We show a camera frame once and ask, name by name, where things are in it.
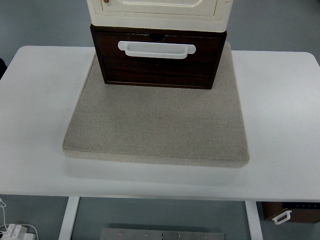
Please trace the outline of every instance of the wooden box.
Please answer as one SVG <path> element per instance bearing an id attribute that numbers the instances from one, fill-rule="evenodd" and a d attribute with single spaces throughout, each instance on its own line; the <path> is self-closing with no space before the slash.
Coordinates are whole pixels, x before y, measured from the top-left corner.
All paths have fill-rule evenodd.
<path id="1" fill-rule="evenodd" d="M 90 27 L 106 84 L 211 89 L 227 32 Z M 121 41 L 195 46 L 183 59 L 130 56 Z"/>

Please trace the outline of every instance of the stacked storage drawers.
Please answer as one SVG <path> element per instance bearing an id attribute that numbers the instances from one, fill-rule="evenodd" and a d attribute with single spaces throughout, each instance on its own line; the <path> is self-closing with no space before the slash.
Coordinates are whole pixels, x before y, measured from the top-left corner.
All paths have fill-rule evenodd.
<path id="1" fill-rule="evenodd" d="M 232 0 L 87 2 L 106 84 L 212 88 Z"/>

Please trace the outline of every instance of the white plastic drawer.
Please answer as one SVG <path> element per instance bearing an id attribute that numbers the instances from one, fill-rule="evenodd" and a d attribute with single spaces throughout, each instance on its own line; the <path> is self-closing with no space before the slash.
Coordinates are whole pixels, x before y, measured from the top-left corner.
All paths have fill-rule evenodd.
<path id="1" fill-rule="evenodd" d="M 87 0 L 94 26 L 226 31 L 233 0 Z"/>
<path id="2" fill-rule="evenodd" d="M 217 0 L 109 0 L 102 3 L 105 12 L 173 14 L 188 16 L 215 15 Z"/>

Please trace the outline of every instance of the gray floor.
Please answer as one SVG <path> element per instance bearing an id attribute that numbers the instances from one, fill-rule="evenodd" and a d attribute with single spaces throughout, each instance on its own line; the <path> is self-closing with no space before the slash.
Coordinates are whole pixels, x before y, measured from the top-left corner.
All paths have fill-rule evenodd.
<path id="1" fill-rule="evenodd" d="M 102 228 L 220 233 L 249 240 L 243 201 L 82 197 L 72 240 L 99 240 Z"/>
<path id="2" fill-rule="evenodd" d="M 0 58 L 9 65 L 25 45 L 92 47 L 90 24 L 85 0 L 1 0 Z M 234 0 L 227 29 L 233 50 L 309 52 L 320 63 L 320 0 Z M 265 239 L 319 239 L 319 223 L 288 223 L 278 235 L 261 223 Z"/>
<path id="3" fill-rule="evenodd" d="M 64 196 L 0 195 L 6 204 L 6 224 L 33 225 L 40 240 L 58 240 L 68 198 Z M 0 225 L 4 223 L 2 209 Z M 36 232 L 27 226 L 27 232 Z"/>

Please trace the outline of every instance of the metal plate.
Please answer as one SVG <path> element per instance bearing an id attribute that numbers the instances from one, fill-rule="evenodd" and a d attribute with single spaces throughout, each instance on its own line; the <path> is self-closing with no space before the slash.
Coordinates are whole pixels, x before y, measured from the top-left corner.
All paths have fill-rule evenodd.
<path id="1" fill-rule="evenodd" d="M 103 228 L 100 240 L 225 240 L 223 233 Z"/>

